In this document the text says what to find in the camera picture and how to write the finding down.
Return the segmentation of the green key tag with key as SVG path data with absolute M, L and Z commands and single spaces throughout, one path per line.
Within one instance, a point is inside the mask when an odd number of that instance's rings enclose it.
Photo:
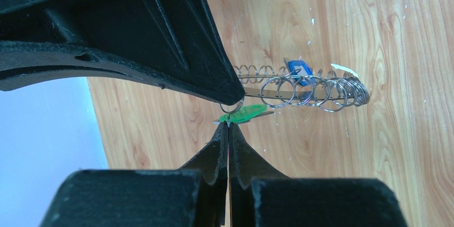
M 218 119 L 214 120 L 214 124 L 222 122 L 243 124 L 248 123 L 254 118 L 259 118 L 267 115 L 273 115 L 272 111 L 268 111 L 268 107 L 264 104 L 247 105 L 240 108 L 233 114 L 224 114 Z

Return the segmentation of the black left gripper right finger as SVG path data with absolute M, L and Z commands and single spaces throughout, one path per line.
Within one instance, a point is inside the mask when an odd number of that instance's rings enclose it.
M 229 128 L 233 226 L 407 226 L 394 192 L 378 179 L 291 178 Z

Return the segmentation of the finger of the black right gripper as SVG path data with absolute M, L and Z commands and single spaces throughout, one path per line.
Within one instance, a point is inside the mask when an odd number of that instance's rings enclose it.
M 1 90 L 72 77 L 245 95 L 207 0 L 1 0 Z

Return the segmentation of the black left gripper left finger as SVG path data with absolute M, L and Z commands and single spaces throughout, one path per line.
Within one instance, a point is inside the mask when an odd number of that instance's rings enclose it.
M 42 226 L 221 226 L 228 126 L 175 170 L 79 170 L 56 192 Z

